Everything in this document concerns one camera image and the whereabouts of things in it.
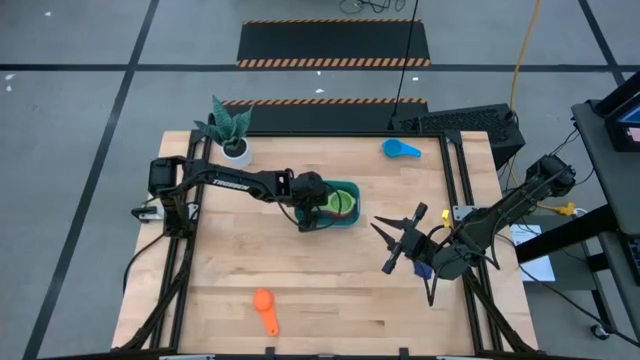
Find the yellow cable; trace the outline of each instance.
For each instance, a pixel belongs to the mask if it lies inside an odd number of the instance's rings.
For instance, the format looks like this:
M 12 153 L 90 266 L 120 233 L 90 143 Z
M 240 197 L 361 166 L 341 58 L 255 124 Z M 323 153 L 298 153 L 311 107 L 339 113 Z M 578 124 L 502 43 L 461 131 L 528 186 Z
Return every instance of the yellow cable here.
M 518 84 L 518 76 L 520 75 L 520 66 L 522 65 L 522 61 L 524 61 L 524 55 L 527 52 L 527 48 L 529 47 L 529 41 L 531 40 L 531 33 L 533 32 L 533 27 L 538 19 L 538 14 L 540 13 L 540 4 L 542 0 L 536 0 L 536 5 L 533 8 L 533 14 L 531 15 L 531 20 L 529 21 L 529 28 L 527 29 L 527 34 L 524 37 L 524 42 L 522 43 L 522 48 L 520 49 L 520 55 L 518 56 L 518 61 L 516 62 L 516 68 L 513 70 L 513 81 L 511 82 L 511 98 L 509 100 L 509 108 L 514 110 L 515 108 L 515 99 L 516 99 L 516 85 Z M 519 186 L 520 183 L 516 178 L 516 175 L 513 173 L 513 161 L 509 162 L 509 175 L 516 186 Z M 538 207 L 550 211 L 554 211 L 560 215 L 570 216 L 573 214 L 575 210 L 574 203 L 568 203 L 567 206 L 549 206 L 545 205 L 541 202 L 538 202 Z
M 516 68 L 513 71 L 513 81 L 511 82 L 511 101 L 509 102 L 509 108 L 513 110 L 514 108 L 514 100 L 516 98 L 516 84 L 518 83 L 518 75 L 520 74 L 520 65 L 522 65 L 522 61 L 524 60 L 524 54 L 527 52 L 527 48 L 529 47 L 529 40 L 531 39 L 531 33 L 533 32 L 533 26 L 538 19 L 538 13 L 540 12 L 540 3 L 542 0 L 536 0 L 536 6 L 533 8 L 533 14 L 531 15 L 531 21 L 529 22 L 529 28 L 527 29 L 527 35 L 524 37 L 524 42 L 522 43 L 522 48 L 520 49 L 520 56 L 518 56 L 518 62 L 516 62 Z

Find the white pot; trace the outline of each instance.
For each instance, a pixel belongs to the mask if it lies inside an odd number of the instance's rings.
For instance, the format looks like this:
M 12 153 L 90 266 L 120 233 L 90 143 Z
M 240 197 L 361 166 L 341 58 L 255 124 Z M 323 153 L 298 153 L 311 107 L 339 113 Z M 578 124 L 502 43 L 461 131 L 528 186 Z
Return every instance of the white pot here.
M 236 169 L 247 167 L 253 159 L 251 155 L 251 145 L 249 141 L 247 141 L 247 138 L 242 138 L 240 141 L 246 144 L 246 148 L 242 154 L 227 154 L 225 149 L 222 149 L 222 155 L 229 161 L 229 164 Z

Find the potted plant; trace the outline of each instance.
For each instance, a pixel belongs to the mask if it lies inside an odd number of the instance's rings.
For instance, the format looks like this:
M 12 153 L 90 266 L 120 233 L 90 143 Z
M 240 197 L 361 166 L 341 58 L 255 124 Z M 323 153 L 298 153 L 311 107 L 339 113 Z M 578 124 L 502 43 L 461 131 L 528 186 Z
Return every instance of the potted plant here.
M 245 135 L 251 123 L 251 109 L 244 113 L 229 115 L 222 102 L 213 96 L 213 125 L 207 125 L 202 121 L 195 121 L 198 129 L 207 137 L 210 137 L 222 148 L 222 155 L 234 167 L 241 169 L 251 163 L 251 146 Z

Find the teal bowl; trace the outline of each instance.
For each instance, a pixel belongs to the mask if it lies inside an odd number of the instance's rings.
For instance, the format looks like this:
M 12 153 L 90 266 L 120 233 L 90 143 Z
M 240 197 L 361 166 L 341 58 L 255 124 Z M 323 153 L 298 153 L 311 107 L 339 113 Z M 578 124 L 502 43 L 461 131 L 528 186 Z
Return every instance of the teal bowl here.
M 327 180 L 326 183 L 333 186 L 335 190 L 342 190 L 342 191 L 348 192 L 356 200 L 356 204 L 353 207 L 353 210 L 351 211 L 351 213 L 349 213 L 349 215 L 346 215 L 344 217 L 335 217 L 330 215 L 329 213 L 323 212 L 322 215 L 320 215 L 320 218 L 318 219 L 317 226 L 318 227 L 327 226 L 335 221 L 335 223 L 333 223 L 331 227 L 342 228 L 342 229 L 351 227 L 360 218 L 361 201 L 360 201 L 360 189 L 358 188 L 358 185 L 356 185 L 351 181 L 337 181 L 337 180 Z M 302 219 L 301 210 L 296 209 L 294 211 L 294 215 L 296 217 L 296 220 L 300 221 Z

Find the blue measuring cup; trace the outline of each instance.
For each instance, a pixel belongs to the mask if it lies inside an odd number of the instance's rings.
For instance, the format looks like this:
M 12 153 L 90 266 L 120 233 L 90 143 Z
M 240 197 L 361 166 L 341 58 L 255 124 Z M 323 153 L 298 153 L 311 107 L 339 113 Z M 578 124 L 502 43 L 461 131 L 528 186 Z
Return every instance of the blue measuring cup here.
M 407 145 L 398 139 L 389 139 L 382 143 L 382 151 L 390 158 L 398 156 L 420 157 L 422 153 L 413 146 Z

